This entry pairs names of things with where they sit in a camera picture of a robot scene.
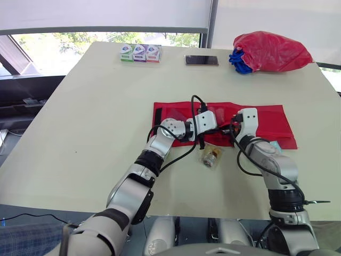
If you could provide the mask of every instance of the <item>red cloth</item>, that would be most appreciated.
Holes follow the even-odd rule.
[[[242,106],[230,102],[208,103],[208,109],[214,112],[219,127],[230,124],[230,120],[242,108],[257,108],[258,129],[256,135],[269,141],[277,141],[282,149],[297,149],[282,105],[273,106]],[[194,103],[195,109],[200,103]],[[191,102],[154,103],[153,125],[160,124],[164,119],[173,118],[186,121],[191,118]],[[220,133],[205,135],[205,141],[216,146],[231,147],[230,137]],[[173,147],[192,145],[193,142],[174,141]]]
[[[243,34],[234,39],[234,48],[243,50],[242,60],[253,72],[284,72],[313,62],[308,50],[298,41],[265,31]]]

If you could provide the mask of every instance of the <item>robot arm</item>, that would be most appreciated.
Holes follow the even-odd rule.
[[[234,120],[241,124],[236,142],[258,164],[257,167],[262,173],[269,193],[271,206],[269,214],[276,225],[269,232],[270,249],[290,255],[318,249],[308,213],[303,208],[303,204],[306,203],[304,194],[297,189],[296,164],[269,142],[256,137],[258,128],[256,108],[240,110]],[[264,169],[277,173],[287,180],[272,175]]]
[[[197,135],[217,127],[212,111],[195,116]],[[194,141],[193,119],[186,122],[171,118],[162,126],[177,139]],[[163,128],[148,141],[140,156],[115,185],[107,200],[107,208],[76,228],[68,241],[62,241],[47,255],[119,255],[130,225],[140,223],[153,198],[151,188],[175,138]]]

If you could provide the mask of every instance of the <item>blue cloth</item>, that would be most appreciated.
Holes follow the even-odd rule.
[[[244,55],[243,50],[237,51],[237,49],[233,50],[233,53],[229,55],[229,62],[236,67],[236,71],[241,74],[252,73],[252,69],[245,64],[245,62],[241,59]]]
[[[60,243],[62,227],[48,223],[0,227],[0,255],[45,255]]]

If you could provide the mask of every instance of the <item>smartphone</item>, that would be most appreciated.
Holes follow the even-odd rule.
[[[218,66],[217,56],[186,55],[185,59],[189,66]]]

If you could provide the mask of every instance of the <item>window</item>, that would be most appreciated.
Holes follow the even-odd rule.
[[[332,68],[321,68],[322,73],[337,92],[341,92],[341,70]]]
[[[163,46],[199,47],[200,34],[74,32],[12,35],[42,73],[66,74],[91,43],[144,43]]]
[[[11,74],[7,71],[7,69],[2,66],[2,63],[0,62],[0,76],[10,76]]]

